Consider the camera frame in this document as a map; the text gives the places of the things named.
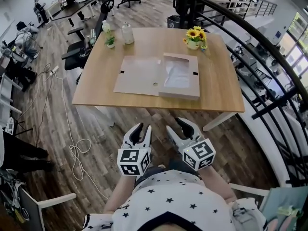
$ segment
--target chair armrest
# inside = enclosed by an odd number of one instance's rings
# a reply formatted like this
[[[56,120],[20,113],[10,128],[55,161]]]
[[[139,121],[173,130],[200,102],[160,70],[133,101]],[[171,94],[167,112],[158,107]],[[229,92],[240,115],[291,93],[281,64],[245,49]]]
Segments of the chair armrest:
[[[80,51],[81,51],[81,48],[78,48],[78,49],[73,50],[73,51],[69,51],[68,53],[63,54],[63,55],[61,56],[61,59],[62,59],[62,60],[65,60],[65,59],[67,59],[67,58],[70,58],[70,57],[72,57],[72,56],[75,56],[75,55],[79,54]]]
[[[83,27],[81,26],[81,27],[77,27],[77,28],[75,28],[75,29],[73,29],[73,30],[70,30],[68,33],[67,33],[67,35],[70,35],[70,34],[72,34],[72,33],[76,33],[76,32],[80,32],[80,31],[82,31],[83,30]]]

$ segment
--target star print shirt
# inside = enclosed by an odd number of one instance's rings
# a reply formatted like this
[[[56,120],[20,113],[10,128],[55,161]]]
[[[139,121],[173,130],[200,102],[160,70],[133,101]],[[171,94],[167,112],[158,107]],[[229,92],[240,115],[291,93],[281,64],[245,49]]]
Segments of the star print shirt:
[[[83,231],[152,230],[165,223],[177,224],[185,230],[235,231],[238,222],[231,208],[234,204],[251,210],[259,226],[265,225],[253,198],[228,205],[197,176],[170,170],[141,182],[114,214],[88,214]]]

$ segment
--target pink bunny ear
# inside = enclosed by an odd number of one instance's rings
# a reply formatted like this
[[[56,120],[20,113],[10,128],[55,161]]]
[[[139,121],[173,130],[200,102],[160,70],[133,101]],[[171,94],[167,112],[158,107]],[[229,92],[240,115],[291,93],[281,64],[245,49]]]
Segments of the pink bunny ear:
[[[278,226],[278,219],[274,218],[268,223],[268,231],[276,231]]]
[[[292,221],[293,218],[294,218],[293,216],[288,216],[288,217],[283,221],[282,225],[281,225],[280,228],[279,228],[279,231],[286,231],[287,228],[289,227],[289,225],[290,225],[290,223],[291,223],[291,221]]]

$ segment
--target table top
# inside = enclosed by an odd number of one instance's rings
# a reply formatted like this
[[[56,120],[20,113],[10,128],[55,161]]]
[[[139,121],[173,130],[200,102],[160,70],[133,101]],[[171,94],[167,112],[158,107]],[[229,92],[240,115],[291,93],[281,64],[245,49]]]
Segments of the table top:
[[[71,17],[75,13],[77,13],[80,9],[87,6],[90,2],[93,2],[94,0],[86,0],[84,2],[75,2],[74,4],[70,5],[68,8],[65,8],[60,13],[58,13],[52,21],[65,19],[68,17]]]
[[[135,42],[125,45],[116,30],[113,49],[104,45],[101,33],[88,58],[72,103],[75,105],[146,107],[184,110],[244,112],[242,93],[229,52],[220,35],[207,34],[208,49],[190,50],[182,42],[186,30],[134,28]],[[113,92],[126,55],[162,57],[163,53],[198,57],[200,99],[197,101]]]

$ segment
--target white cube with marker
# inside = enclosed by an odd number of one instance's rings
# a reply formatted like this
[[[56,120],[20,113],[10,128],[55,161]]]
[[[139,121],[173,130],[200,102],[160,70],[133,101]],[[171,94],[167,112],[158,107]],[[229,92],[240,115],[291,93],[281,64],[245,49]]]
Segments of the white cube with marker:
[[[151,149],[119,149],[117,165],[122,175],[142,176],[148,168],[151,158]]]
[[[183,150],[183,161],[198,171],[210,166],[215,158],[216,151],[209,139],[200,141]]]

